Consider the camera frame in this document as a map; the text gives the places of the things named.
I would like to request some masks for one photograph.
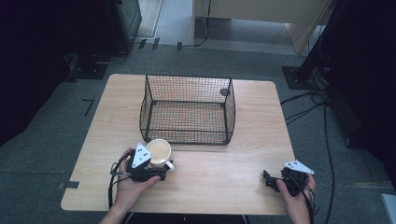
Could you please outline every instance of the mug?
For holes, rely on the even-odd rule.
[[[163,139],[154,139],[146,145],[146,149],[151,153],[149,165],[152,168],[163,168],[167,165],[171,172],[176,170],[171,161],[175,159],[171,145]]]

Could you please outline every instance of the white triangular marker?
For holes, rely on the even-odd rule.
[[[302,173],[306,173],[306,174],[311,174],[313,175],[315,172],[311,169],[309,169],[308,167],[306,167],[304,164],[300,163],[299,161],[287,161],[285,163],[283,163],[283,165],[285,165],[286,167],[288,167],[289,169],[293,170],[293,171],[300,171]]]
[[[151,153],[143,147],[142,144],[137,144],[136,152],[134,153],[134,161],[132,162],[132,168],[136,168],[142,163],[149,161],[152,158]]]

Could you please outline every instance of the wooden table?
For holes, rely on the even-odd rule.
[[[192,44],[196,17],[207,17],[210,0],[192,2]],[[210,4],[210,18],[286,23],[290,40],[301,53],[322,18],[327,18],[332,0],[216,0]]]
[[[80,182],[79,188],[65,191],[64,210],[108,210],[111,164],[127,147],[146,144],[139,131],[144,80],[145,76],[136,75],[109,78],[70,178]],[[233,80],[233,87],[236,122],[231,143],[173,144],[177,170],[146,191],[133,211],[286,214],[280,193],[265,187],[262,177],[263,169],[280,176],[283,162],[294,160],[276,86],[268,81]]]

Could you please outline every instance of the wire cage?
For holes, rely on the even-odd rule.
[[[146,76],[140,132],[149,142],[226,145],[235,125],[230,78]]]

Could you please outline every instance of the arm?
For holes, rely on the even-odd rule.
[[[131,151],[128,148],[123,155]],[[127,162],[123,161],[120,165],[120,172],[126,172]],[[119,175],[118,180],[122,180],[126,175]],[[160,180],[159,176],[154,176],[146,182],[135,183],[131,178],[127,178],[117,183],[117,196],[114,205],[110,208],[110,211],[102,219],[100,223],[121,223],[125,218],[128,211],[134,206],[139,199],[140,195],[151,188]]]
[[[315,191],[317,183],[315,182],[314,177],[310,174],[307,174],[306,176],[308,177],[308,183],[306,185]],[[276,184],[279,187],[279,191],[282,194],[283,200],[285,201],[286,210],[288,211],[291,222],[294,224],[309,224],[309,213],[305,204],[304,195],[299,193],[297,196],[292,197],[282,180],[278,179]],[[309,201],[312,201],[310,189],[305,188],[304,192]]]

